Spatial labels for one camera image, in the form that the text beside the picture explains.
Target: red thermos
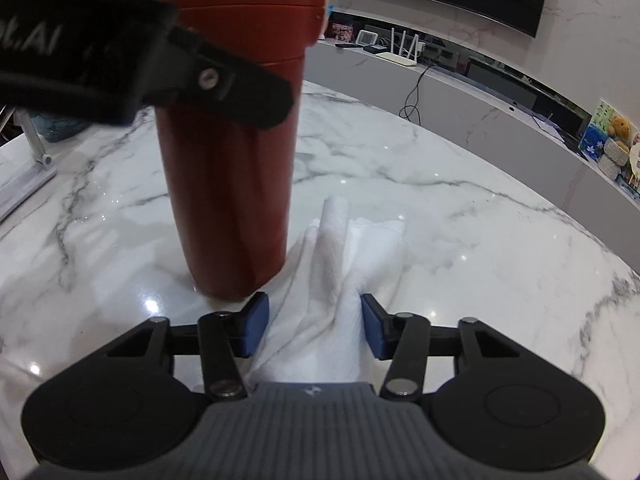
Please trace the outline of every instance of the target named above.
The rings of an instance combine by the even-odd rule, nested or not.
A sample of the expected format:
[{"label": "red thermos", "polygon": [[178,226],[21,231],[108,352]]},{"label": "red thermos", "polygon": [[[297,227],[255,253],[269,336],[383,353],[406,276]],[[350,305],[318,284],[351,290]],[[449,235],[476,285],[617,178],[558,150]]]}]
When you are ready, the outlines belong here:
[{"label": "red thermos", "polygon": [[239,300],[284,264],[305,49],[324,0],[173,0],[180,23],[286,78],[287,120],[256,130],[187,106],[156,110],[180,241],[204,294]]}]

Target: white electronic device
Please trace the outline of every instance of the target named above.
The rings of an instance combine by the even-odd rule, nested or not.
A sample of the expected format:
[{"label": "white electronic device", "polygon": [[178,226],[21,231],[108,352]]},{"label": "white electronic device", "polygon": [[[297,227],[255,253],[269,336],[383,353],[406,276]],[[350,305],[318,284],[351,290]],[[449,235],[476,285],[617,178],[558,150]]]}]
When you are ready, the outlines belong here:
[{"label": "white electronic device", "polygon": [[[400,49],[397,54],[394,54],[394,40],[395,40],[396,30],[391,28],[391,52],[380,52],[376,54],[376,56],[381,57],[382,59],[386,59],[388,61],[393,61],[394,63],[398,63],[404,66],[416,66],[418,64],[418,35],[414,35],[414,40],[411,42],[409,50],[404,48],[404,40],[406,39],[406,30],[402,32],[402,41],[400,43]],[[402,55],[402,50],[406,50],[406,57]]]},{"label": "white electronic device", "polygon": [[356,45],[369,46],[369,45],[376,44],[377,40],[378,40],[377,32],[370,32],[368,30],[362,29],[358,33],[358,37],[356,38]]}]

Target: stuffed toy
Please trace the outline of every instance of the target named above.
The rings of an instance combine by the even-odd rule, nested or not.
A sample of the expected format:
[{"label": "stuffed toy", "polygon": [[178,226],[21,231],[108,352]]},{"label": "stuffed toy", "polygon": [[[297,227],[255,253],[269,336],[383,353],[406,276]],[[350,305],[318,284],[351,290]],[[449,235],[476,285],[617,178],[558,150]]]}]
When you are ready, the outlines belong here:
[{"label": "stuffed toy", "polygon": [[607,128],[609,137],[617,137],[625,144],[629,143],[629,135],[631,134],[631,123],[624,117],[615,115]]}]

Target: white cloth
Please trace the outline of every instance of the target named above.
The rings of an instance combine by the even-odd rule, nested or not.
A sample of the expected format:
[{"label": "white cloth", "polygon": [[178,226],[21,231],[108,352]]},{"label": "white cloth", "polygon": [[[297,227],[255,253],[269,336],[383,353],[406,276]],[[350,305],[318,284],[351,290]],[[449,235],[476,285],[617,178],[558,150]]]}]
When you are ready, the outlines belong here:
[{"label": "white cloth", "polygon": [[367,380],[372,359],[364,339],[360,294],[382,305],[393,298],[405,247],[400,221],[349,220],[349,203],[325,200],[315,220],[263,290],[270,322],[253,359],[248,384]]}]

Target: white router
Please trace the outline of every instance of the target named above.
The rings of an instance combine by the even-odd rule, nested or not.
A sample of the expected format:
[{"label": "white router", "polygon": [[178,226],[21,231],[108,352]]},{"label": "white router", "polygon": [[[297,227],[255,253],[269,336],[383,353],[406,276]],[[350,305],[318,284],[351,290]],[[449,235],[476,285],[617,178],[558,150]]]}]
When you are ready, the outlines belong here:
[{"label": "white router", "polygon": [[[402,55],[402,48],[404,47],[404,39],[406,37],[406,30],[402,32],[402,41],[400,43],[400,49],[397,54],[394,54],[394,39],[396,30],[391,28],[391,52],[380,52],[376,56],[381,57],[394,63],[398,63],[404,66],[416,66],[418,64],[418,35],[414,35],[414,40],[411,42],[411,46],[406,53],[406,57]],[[411,52],[414,52],[414,58],[411,59]]]}]

